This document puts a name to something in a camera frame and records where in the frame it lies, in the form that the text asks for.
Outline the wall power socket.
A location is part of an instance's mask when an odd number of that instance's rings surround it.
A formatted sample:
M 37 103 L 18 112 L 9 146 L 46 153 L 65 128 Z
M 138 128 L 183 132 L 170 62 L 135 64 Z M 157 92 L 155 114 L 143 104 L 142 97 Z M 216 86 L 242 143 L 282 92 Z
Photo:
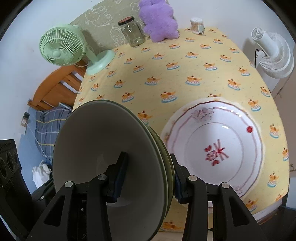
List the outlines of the wall power socket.
M 24 112 L 24 114 L 23 114 L 23 118 L 22 118 L 22 121 L 21 121 L 21 126 L 23 126 L 23 127 L 27 127 L 27 124 L 28 124 L 29 118 L 30 118 L 30 114 L 27 113 L 27 112 Z

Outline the wooden bed headboard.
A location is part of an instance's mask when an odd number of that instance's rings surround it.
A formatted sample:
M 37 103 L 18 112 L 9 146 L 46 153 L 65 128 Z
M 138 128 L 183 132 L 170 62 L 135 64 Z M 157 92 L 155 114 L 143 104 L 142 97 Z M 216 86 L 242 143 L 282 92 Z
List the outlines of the wooden bed headboard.
M 35 110 L 50 110 L 60 103 L 73 107 L 86 73 L 85 64 L 81 60 L 75 65 L 60 67 L 52 72 L 39 85 L 33 99 L 28 101 L 28 106 Z

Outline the green desk fan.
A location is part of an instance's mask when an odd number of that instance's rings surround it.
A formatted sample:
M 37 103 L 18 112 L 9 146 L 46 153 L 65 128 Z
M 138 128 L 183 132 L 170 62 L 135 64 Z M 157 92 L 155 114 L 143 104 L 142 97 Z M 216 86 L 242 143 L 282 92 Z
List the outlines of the green desk fan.
M 40 39 L 39 50 L 43 58 L 51 64 L 70 66 L 87 57 L 88 75 L 103 70 L 115 57 L 112 50 L 104 50 L 95 54 L 88 45 L 78 25 L 60 25 L 49 29 Z

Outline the white plastic bags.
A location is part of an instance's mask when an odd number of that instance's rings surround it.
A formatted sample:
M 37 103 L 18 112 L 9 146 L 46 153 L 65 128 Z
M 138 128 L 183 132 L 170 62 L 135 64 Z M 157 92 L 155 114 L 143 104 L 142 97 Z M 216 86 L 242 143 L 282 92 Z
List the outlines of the white plastic bags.
M 44 160 L 42 160 L 39 166 L 35 166 L 32 169 L 32 181 L 35 183 L 36 188 L 40 188 L 43 184 L 51 179 L 52 170 L 48 167 Z

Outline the white standing fan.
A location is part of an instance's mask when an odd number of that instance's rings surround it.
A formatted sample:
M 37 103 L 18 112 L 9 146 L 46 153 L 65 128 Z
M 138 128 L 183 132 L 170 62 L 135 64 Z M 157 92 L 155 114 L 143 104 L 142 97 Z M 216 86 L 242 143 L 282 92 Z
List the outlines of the white standing fan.
M 286 78 L 292 73 L 295 60 L 287 41 L 278 33 L 256 27 L 251 37 L 258 48 L 254 53 L 254 67 L 260 66 L 271 78 Z

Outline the glass jar with lid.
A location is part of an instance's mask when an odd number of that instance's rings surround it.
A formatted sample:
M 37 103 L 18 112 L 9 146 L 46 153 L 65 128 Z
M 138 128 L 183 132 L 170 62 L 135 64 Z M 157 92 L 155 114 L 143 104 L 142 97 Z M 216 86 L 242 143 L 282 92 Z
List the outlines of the glass jar with lid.
M 145 42 L 145 35 L 133 16 L 120 20 L 118 25 L 131 47 L 139 46 Z

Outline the blue bed sheet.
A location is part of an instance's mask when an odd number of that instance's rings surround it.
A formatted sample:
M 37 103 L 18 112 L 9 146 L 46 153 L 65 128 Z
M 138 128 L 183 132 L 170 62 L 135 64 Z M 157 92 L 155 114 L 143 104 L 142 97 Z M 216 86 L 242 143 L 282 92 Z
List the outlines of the blue bed sheet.
M 21 140 L 17 147 L 18 157 L 22 166 L 21 173 L 30 193 L 37 189 L 33 181 L 32 169 L 39 166 L 42 160 L 52 168 L 51 163 L 46 157 L 42 156 L 35 142 L 33 134 L 27 130 L 25 135 L 21 135 Z

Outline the large floral ceramic bowl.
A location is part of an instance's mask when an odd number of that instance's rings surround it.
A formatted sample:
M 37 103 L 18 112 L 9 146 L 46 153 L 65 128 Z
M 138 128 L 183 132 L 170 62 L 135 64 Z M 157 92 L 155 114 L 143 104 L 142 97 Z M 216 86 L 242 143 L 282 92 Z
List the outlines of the large floral ceramic bowl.
M 161 140 L 161 138 L 159 137 L 159 135 L 150 127 L 147 126 L 147 128 L 149 129 L 149 131 L 151 132 L 158 148 L 159 151 L 161 153 L 162 159 L 163 159 L 163 163 L 165 166 L 165 170 L 166 170 L 166 177 L 168 180 L 168 189 L 169 189 L 169 206 L 171 204 L 171 201 L 173 199 L 173 195 L 174 195 L 174 181 L 175 181 L 175 170 L 174 170 L 174 165 L 173 162 L 171 160 L 171 156 L 164 144 L 164 142 Z

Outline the green patterned mat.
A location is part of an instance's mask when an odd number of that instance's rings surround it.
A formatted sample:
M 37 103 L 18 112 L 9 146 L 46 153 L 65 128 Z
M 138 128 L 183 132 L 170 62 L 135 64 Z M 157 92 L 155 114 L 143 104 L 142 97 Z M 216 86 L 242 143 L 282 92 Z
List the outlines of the green patterned mat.
M 139 1 L 106 0 L 94 5 L 77 17 L 71 25 L 78 25 L 86 41 L 97 54 L 127 44 L 118 25 L 126 17 L 133 16 L 141 29 L 145 24 L 139 17 Z

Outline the purple plush toy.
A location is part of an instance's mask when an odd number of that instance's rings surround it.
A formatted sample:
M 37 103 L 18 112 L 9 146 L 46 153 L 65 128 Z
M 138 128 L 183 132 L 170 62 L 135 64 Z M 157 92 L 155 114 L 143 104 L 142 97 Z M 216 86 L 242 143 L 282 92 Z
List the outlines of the purple plush toy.
M 144 33 L 152 42 L 179 37 L 178 23 L 174 20 L 174 10 L 163 0 L 142 0 L 139 2 L 139 17 L 144 22 Z

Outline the red trimmed white plate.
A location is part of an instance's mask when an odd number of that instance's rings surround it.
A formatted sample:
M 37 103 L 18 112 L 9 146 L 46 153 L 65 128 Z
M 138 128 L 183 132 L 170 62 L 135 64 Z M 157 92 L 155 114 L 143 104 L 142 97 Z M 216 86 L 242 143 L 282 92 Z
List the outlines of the red trimmed white plate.
M 243 197 L 259 178 L 264 146 L 252 116 L 224 98 L 204 98 L 177 110 L 161 137 L 169 153 L 205 183 L 227 182 Z

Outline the blue plaid pillow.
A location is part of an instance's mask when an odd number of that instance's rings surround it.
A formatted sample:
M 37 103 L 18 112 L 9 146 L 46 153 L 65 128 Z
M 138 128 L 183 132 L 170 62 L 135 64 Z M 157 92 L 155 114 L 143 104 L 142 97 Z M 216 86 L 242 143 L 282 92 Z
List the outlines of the blue plaid pillow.
M 50 110 L 36 112 L 35 137 L 37 147 L 42 154 L 52 158 L 54 145 L 62 126 L 71 115 L 72 108 L 69 105 L 59 103 Z

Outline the cotton swab container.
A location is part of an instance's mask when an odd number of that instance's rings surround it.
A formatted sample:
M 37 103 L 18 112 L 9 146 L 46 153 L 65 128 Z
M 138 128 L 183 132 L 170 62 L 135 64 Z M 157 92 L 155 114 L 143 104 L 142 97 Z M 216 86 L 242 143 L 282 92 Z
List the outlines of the cotton swab container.
M 205 28 L 204 28 L 204 21 L 201 18 L 193 17 L 190 20 L 191 22 L 191 31 L 197 35 L 203 35 Z

